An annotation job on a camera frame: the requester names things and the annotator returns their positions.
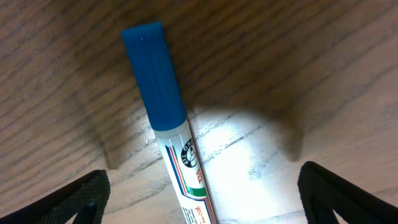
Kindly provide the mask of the blue capped white marker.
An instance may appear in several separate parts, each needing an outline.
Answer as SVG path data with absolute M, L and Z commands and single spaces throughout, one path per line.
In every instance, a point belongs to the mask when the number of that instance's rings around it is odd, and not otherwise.
M 185 221 L 216 223 L 161 22 L 121 32 Z

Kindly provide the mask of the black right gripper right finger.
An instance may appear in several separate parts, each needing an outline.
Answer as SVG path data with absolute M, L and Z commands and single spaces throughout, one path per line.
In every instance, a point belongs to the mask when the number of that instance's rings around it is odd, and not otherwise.
M 313 161 L 300 170 L 298 190 L 309 223 L 397 223 L 397 207 Z

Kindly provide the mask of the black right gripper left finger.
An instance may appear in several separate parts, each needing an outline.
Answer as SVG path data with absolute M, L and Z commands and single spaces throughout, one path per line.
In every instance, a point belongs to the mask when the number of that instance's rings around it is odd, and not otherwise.
M 94 170 L 44 198 L 1 218 L 1 223 L 100 224 L 110 196 L 105 170 Z

